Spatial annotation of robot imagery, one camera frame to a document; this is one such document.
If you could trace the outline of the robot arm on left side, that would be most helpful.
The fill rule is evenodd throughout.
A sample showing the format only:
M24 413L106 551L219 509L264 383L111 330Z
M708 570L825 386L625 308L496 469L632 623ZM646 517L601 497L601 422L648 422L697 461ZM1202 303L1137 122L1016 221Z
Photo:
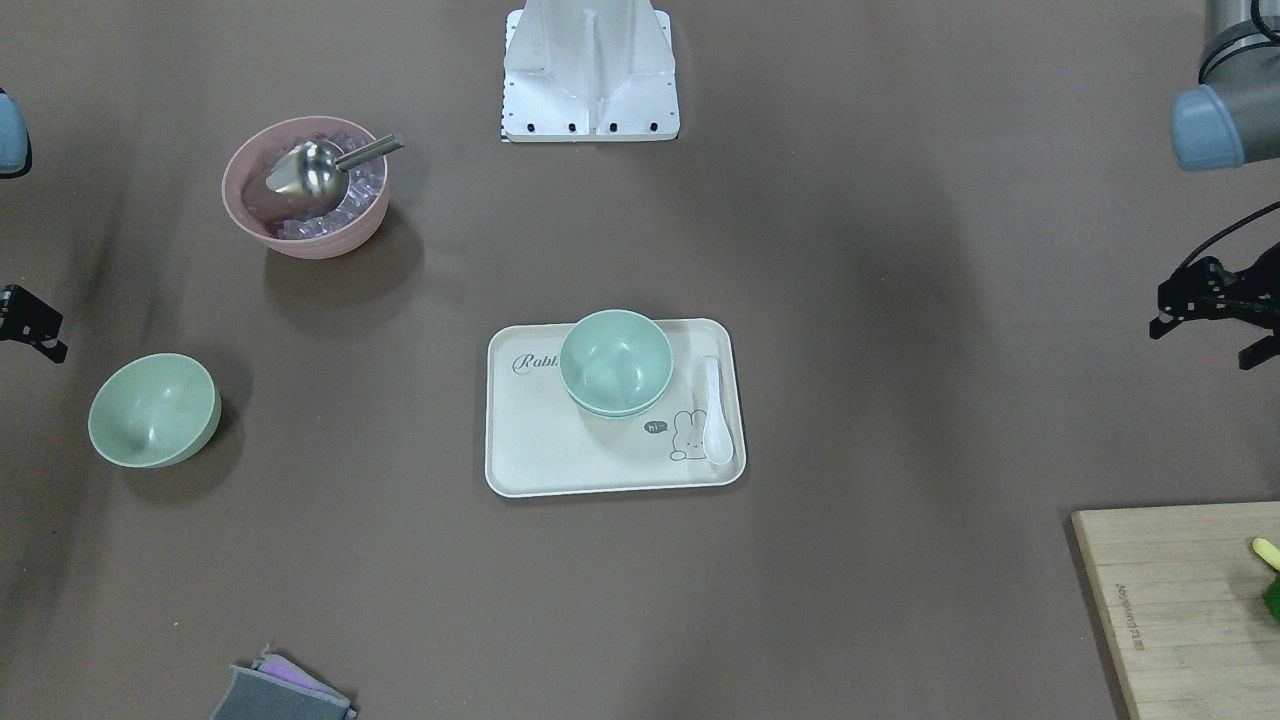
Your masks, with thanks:
M1275 1L1208 1L1197 85L1171 105L1172 151L1183 170L1221 170L1279 156L1279 14ZM1242 348L1249 370L1279 355L1279 255L1272 245L1240 270L1208 250L1277 210L1271 202L1210 236L1157 288L1152 340L1197 320L1238 320L1265 337Z

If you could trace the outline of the robot arm on right side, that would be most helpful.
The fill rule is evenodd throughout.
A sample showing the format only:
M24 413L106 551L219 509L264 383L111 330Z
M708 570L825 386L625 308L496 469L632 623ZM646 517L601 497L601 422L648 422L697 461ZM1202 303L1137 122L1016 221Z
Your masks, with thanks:
M14 99L1 90L1 178L29 173L33 150L26 119ZM55 364L67 360L68 347L59 340L63 315L17 283L1 288L1 341L27 345Z

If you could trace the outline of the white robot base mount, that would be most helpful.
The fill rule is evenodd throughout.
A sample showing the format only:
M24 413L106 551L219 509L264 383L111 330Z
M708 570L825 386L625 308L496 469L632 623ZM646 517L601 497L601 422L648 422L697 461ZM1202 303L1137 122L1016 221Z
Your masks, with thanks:
M527 1L504 23L500 137L627 143L678 137L669 14L649 1Z

